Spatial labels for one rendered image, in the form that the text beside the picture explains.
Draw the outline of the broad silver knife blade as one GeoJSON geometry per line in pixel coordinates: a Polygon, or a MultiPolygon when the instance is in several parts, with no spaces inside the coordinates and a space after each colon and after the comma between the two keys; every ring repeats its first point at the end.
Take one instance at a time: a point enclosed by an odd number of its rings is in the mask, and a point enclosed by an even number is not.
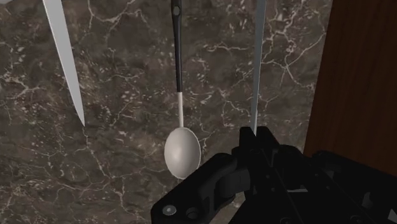
{"type": "Polygon", "coordinates": [[[85,126],[85,114],[80,92],[80,83],[74,62],[62,1],[43,0],[43,4],[74,108],[81,124],[85,126]]]}

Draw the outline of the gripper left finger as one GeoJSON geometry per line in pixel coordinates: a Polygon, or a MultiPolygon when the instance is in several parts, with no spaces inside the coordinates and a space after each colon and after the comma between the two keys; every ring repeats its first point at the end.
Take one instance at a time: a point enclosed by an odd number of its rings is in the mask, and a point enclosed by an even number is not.
{"type": "Polygon", "coordinates": [[[255,135],[240,129],[239,146],[232,154],[217,153],[163,196],[151,208],[151,224],[209,224],[237,193],[251,188],[251,177],[240,157],[255,135]]]}

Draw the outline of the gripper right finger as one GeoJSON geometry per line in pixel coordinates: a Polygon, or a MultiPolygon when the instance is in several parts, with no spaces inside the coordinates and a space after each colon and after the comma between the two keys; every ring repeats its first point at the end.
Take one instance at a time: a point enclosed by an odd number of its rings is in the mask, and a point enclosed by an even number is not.
{"type": "Polygon", "coordinates": [[[256,135],[299,224],[397,224],[397,177],[328,151],[307,157],[267,127],[256,135]]]}

